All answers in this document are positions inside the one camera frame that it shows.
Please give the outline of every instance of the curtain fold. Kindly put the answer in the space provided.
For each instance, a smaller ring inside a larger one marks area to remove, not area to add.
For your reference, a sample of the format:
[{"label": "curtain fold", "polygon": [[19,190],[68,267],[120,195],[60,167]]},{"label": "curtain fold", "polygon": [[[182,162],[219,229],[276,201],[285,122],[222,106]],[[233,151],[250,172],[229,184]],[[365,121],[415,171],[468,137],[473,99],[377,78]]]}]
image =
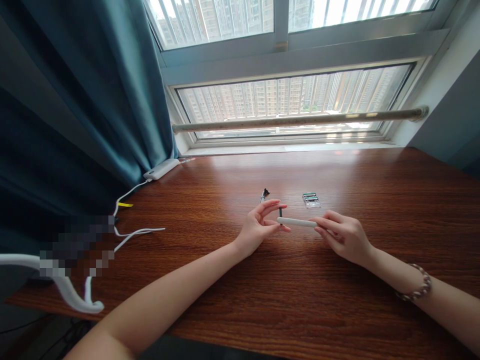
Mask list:
[{"label": "curtain fold", "polygon": [[0,11],[126,184],[178,156],[140,0],[7,0]]},{"label": "curtain fold", "polygon": [[178,157],[141,0],[0,0],[0,16],[98,144],[100,166],[0,83],[0,251],[31,253],[58,216],[106,215],[142,174]]}]

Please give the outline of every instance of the white cable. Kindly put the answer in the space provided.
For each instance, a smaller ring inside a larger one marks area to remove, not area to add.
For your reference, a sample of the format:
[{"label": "white cable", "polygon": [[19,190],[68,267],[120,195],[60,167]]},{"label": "white cable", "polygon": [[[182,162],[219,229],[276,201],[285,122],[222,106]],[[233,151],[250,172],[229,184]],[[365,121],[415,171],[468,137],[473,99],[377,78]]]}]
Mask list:
[{"label": "white cable", "polygon": [[[0,254],[0,265],[21,265],[40,270],[40,257],[25,254]],[[101,301],[84,301],[75,291],[68,276],[51,276],[65,302],[81,313],[98,314],[104,309]]]},{"label": "white cable", "polygon": [[[142,235],[142,234],[148,234],[148,233],[155,232],[155,231],[165,230],[164,227],[162,227],[162,228],[143,228],[143,229],[135,230],[134,232],[131,232],[129,234],[120,234],[119,231],[117,230],[117,227],[115,226],[115,216],[117,215],[117,212],[119,211],[120,200],[122,200],[124,197],[126,197],[128,194],[130,194],[136,188],[138,188],[142,185],[145,185],[146,183],[149,183],[151,181],[152,181],[152,179],[149,178],[146,181],[132,187],[129,192],[127,192],[125,195],[120,196],[115,201],[115,211],[113,212],[113,217],[114,217],[114,219],[113,219],[113,222],[114,222],[113,229],[115,230],[115,234],[118,237],[125,237],[125,239],[123,239],[123,241],[115,247],[115,249],[113,250],[114,253],[116,253],[118,251],[118,249],[120,249],[134,235]],[[87,276],[86,279],[85,279],[84,299],[85,299],[85,302],[87,304],[92,304],[92,277],[91,276]]]}]

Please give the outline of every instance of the forearm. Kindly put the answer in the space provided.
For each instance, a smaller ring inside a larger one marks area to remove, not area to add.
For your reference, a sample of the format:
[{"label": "forearm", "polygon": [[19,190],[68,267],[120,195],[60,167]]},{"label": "forearm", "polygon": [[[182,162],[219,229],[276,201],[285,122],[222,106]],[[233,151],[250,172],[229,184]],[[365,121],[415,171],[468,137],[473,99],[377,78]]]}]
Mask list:
[{"label": "forearm", "polygon": [[[423,283],[420,271],[378,249],[365,268],[402,294],[420,289]],[[430,278],[430,292],[414,304],[480,355],[480,300],[441,280]]]},{"label": "forearm", "polygon": [[[82,342],[92,346],[95,337],[111,338],[124,349],[126,358],[139,355],[243,258],[230,243],[159,278],[115,308]],[[85,355],[85,349],[78,350]]]}]

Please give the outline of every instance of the window sill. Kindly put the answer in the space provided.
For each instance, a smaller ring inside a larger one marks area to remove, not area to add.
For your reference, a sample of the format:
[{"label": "window sill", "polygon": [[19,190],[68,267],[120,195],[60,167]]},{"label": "window sill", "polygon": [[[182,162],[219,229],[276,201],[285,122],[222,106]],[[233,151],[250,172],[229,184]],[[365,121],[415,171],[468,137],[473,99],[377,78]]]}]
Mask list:
[{"label": "window sill", "polygon": [[353,150],[353,149],[380,149],[401,148],[402,146],[386,142],[350,142],[350,143],[317,143],[317,144],[290,144],[290,145],[257,145],[257,146],[224,146],[191,148],[181,157],[209,156],[209,155],[232,155],[232,154],[255,154],[255,153],[288,153],[319,150]]}]

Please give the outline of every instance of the wooden desk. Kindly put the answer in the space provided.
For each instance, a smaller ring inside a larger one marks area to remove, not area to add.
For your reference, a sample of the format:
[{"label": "wooden desk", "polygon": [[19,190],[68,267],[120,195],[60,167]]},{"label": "wooden desk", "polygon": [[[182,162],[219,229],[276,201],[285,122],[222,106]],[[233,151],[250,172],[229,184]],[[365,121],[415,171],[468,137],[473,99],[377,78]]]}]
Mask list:
[{"label": "wooden desk", "polygon": [[[372,244],[480,297],[480,183],[416,149],[199,157],[132,196],[120,212],[132,238],[114,271],[92,282],[98,315],[68,308],[54,286],[24,287],[11,304],[100,320],[162,275],[232,241],[264,187],[309,219],[358,218]],[[307,209],[305,192],[322,208]],[[75,285],[82,294],[83,279]],[[471,353],[384,282],[343,260],[309,228],[267,238],[208,289],[169,333],[292,359],[458,359]]]}]

